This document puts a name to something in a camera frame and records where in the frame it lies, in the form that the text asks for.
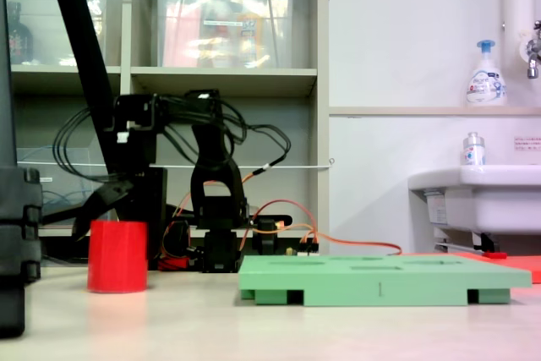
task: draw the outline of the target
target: shelving unit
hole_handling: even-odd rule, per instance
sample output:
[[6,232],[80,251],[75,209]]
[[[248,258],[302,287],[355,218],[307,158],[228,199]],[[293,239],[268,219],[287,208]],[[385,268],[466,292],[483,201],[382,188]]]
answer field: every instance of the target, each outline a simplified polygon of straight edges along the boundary
[[[77,67],[60,65],[13,65],[17,96],[82,96]],[[120,67],[107,67],[114,92],[120,91]]]
[[[245,69],[157,67],[156,0],[122,0],[120,61],[118,66],[107,68],[113,91],[124,95],[180,95],[194,89],[219,89],[249,123],[272,123],[289,135],[293,147],[283,165],[326,166],[329,162],[328,2],[296,0],[294,3],[292,59],[296,68]],[[76,67],[18,65],[13,66],[13,71],[19,146],[51,144],[56,129],[85,105]],[[52,114],[42,117],[38,112]],[[84,134],[75,138],[74,143],[88,147],[91,155],[99,156],[91,126],[82,130]],[[189,129],[185,134],[190,136]],[[263,165],[278,152],[269,140],[252,134],[246,145],[236,150],[235,160],[239,166]],[[158,142],[157,163],[187,164],[163,139]],[[186,169],[169,170],[168,203],[176,205],[188,191],[190,175],[191,171]],[[275,170],[245,185],[253,206],[278,198],[305,205],[315,214],[322,232],[329,231],[328,189],[328,171],[305,168]],[[295,222],[307,220],[300,216],[302,212],[288,205],[271,206],[268,212],[293,216]],[[43,236],[68,234],[59,230],[41,233]],[[282,233],[281,238],[302,235],[303,231],[293,230]]]

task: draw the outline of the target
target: blue pump cap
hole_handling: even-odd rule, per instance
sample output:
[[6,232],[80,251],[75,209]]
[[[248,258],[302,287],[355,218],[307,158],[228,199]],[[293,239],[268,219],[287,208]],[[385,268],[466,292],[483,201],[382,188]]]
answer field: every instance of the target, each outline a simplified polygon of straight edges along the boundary
[[485,54],[486,52],[490,53],[490,48],[492,48],[495,45],[496,45],[496,43],[493,42],[492,40],[482,40],[482,41],[477,43],[477,46],[479,48],[481,48],[481,52],[483,54]]

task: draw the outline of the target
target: storage bin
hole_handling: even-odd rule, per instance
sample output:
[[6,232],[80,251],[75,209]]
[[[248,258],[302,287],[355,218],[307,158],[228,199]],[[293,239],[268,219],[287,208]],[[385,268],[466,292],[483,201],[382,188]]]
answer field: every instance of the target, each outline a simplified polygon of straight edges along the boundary
[[292,0],[158,0],[157,63],[292,68]]
[[[7,0],[13,64],[74,66],[57,0]],[[106,65],[120,64],[122,0],[88,0]]]
[[[93,154],[88,148],[67,148],[68,158],[72,163],[90,164]],[[40,172],[43,189],[43,213],[67,209],[72,205],[84,203],[100,187],[99,183],[80,178],[65,172],[58,165],[36,164],[33,162],[53,163],[52,147],[44,145],[37,148],[18,148],[17,161],[20,167],[35,168]],[[82,173],[102,175],[107,173],[104,167],[78,166]],[[71,224],[67,220],[58,224]]]

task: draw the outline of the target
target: faucet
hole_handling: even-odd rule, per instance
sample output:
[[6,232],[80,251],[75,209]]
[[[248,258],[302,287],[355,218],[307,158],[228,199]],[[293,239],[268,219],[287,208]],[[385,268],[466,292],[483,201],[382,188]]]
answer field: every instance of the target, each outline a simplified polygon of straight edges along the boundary
[[533,29],[537,31],[537,38],[531,40],[527,44],[527,76],[529,79],[536,79],[539,77],[538,60],[541,61],[541,57],[539,56],[539,52],[541,52],[541,20],[535,22]]

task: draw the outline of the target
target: soap dispenser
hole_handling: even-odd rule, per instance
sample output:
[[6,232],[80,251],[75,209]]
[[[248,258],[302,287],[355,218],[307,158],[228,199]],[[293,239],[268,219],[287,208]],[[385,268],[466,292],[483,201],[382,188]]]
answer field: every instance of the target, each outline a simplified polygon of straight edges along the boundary
[[507,104],[507,87],[492,59],[492,47],[496,43],[491,40],[480,41],[477,46],[481,48],[481,61],[473,71],[470,80],[466,103],[469,107],[475,106],[505,106]]

